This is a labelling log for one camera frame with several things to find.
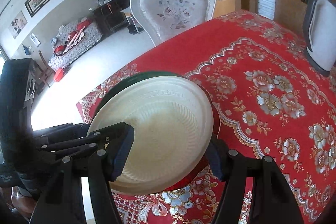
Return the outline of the green bowl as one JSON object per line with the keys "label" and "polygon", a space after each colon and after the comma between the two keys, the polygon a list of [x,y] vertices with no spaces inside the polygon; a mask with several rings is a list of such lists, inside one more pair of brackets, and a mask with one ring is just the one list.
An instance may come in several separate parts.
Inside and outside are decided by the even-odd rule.
{"label": "green bowl", "polygon": [[112,87],[110,91],[106,94],[106,96],[103,97],[103,99],[100,101],[98,106],[95,109],[93,118],[97,115],[97,113],[101,110],[101,108],[111,99],[113,98],[116,94],[121,92],[122,90],[130,87],[131,85],[134,85],[140,81],[147,80],[153,77],[161,77],[161,76],[175,76],[175,77],[182,77],[184,76],[179,75],[177,73],[173,72],[165,72],[165,71],[148,71],[148,72],[142,72],[138,73],[136,75],[130,76],[127,79],[122,80],[119,82],[117,85]]}

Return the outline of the white plate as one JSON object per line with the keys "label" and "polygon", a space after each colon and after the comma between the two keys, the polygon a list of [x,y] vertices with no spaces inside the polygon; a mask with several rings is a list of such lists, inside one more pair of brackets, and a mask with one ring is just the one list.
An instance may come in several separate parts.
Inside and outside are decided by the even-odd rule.
{"label": "white plate", "polygon": [[175,76],[153,77],[122,90],[93,118],[93,132],[118,122],[134,128],[122,174],[110,187],[132,196],[161,192],[188,175],[213,134],[213,111],[205,92]]}

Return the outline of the red box on floor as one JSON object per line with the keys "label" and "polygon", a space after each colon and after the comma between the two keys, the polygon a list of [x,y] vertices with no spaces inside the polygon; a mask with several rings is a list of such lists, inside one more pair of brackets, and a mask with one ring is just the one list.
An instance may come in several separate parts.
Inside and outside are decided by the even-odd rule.
{"label": "red box on floor", "polygon": [[59,83],[62,80],[63,77],[64,77],[64,69],[59,68],[54,75],[54,81],[56,83]]}

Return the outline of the red floral tablecloth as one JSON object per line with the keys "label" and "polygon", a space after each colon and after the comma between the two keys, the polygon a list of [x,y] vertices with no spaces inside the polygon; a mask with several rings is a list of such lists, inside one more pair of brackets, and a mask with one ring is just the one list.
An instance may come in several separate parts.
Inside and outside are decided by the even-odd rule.
{"label": "red floral tablecloth", "polygon": [[248,157],[274,158],[305,223],[315,223],[335,193],[335,75],[307,62],[304,41],[248,11],[188,30],[130,62],[77,103],[90,123],[123,79],[168,71],[202,86],[217,111],[215,133]]}

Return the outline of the floral sofa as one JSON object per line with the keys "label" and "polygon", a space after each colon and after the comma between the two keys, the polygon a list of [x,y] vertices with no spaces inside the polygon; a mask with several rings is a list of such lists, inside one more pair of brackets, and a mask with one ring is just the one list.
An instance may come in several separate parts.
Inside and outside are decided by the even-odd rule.
{"label": "floral sofa", "polygon": [[56,72],[76,61],[95,46],[103,37],[103,32],[93,18],[76,19],[59,28],[50,40],[53,50],[49,66]]}

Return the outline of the framed wedding photo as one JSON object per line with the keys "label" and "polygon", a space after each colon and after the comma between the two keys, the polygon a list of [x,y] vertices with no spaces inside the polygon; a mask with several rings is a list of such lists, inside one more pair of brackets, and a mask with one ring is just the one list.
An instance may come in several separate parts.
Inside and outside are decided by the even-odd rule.
{"label": "framed wedding photo", "polygon": [[9,25],[9,32],[14,39],[16,39],[20,32],[25,28],[26,24],[27,20],[23,12],[20,11]]}

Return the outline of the small white side table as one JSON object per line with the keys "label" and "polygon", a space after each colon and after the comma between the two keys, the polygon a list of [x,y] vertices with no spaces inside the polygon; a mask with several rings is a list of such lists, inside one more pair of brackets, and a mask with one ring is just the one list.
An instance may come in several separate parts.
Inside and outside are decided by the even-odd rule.
{"label": "small white side table", "polygon": [[141,32],[144,31],[144,29],[135,20],[135,17],[131,13],[130,7],[123,9],[121,12],[124,14],[124,16],[125,16],[125,18],[128,22],[127,29],[128,29],[130,34],[132,34],[132,35],[140,34]]}

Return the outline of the dark wooden cabinet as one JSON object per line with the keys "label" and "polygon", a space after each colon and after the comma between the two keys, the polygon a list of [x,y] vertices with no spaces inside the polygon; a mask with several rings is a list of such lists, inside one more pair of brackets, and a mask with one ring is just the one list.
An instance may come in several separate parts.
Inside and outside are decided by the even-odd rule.
{"label": "dark wooden cabinet", "polygon": [[110,0],[93,10],[92,15],[105,36],[110,36],[127,25],[122,10],[129,6],[130,0]]}

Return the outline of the white ornate upholstered chair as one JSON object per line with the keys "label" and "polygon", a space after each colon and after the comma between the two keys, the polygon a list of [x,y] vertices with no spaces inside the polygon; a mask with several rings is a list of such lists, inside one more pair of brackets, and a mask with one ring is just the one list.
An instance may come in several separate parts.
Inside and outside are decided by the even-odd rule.
{"label": "white ornate upholstered chair", "polygon": [[213,18],[216,0],[130,0],[131,14],[154,46]]}

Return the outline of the white grey electric kettle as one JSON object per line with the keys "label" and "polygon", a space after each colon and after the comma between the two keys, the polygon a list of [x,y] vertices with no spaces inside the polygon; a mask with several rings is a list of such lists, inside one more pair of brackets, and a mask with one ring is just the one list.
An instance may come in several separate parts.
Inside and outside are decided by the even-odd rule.
{"label": "white grey electric kettle", "polygon": [[328,77],[335,64],[335,3],[308,0],[303,20],[304,54],[310,65]]}

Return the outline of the wooden chair by wall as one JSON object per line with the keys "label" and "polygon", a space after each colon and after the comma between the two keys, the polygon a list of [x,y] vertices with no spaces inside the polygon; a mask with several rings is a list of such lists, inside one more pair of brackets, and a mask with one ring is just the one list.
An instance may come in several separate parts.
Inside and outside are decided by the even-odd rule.
{"label": "wooden chair by wall", "polygon": [[49,77],[55,75],[55,71],[49,66],[48,62],[45,60],[41,50],[39,50],[38,53],[39,53],[39,56],[41,58],[41,61],[42,61],[43,65],[45,66],[43,69],[39,68],[39,70],[41,72],[38,75],[38,78],[41,80],[41,82],[45,83],[50,88],[50,84],[48,82],[48,79],[49,79]]}

